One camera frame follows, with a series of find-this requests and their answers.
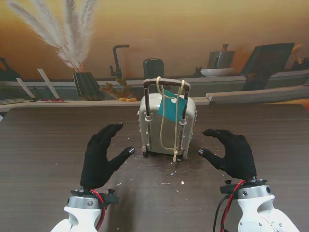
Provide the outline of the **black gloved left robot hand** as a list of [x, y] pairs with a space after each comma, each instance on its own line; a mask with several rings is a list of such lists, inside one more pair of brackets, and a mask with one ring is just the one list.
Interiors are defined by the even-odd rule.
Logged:
[[127, 147], [112, 160], [107, 158], [111, 140], [122, 127], [123, 123], [110, 124], [92, 135], [89, 140], [80, 179], [80, 186], [85, 191], [104, 186], [112, 174], [134, 154], [135, 148]]

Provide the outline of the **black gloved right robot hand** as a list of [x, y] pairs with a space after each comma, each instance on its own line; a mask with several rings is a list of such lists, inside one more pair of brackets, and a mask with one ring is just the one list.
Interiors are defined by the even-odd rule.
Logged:
[[224, 157], [210, 150], [199, 149], [198, 154], [209, 161], [214, 168], [226, 172], [230, 177], [252, 181], [257, 178], [253, 153], [247, 139], [228, 130], [207, 129], [203, 135], [218, 139], [225, 148]]

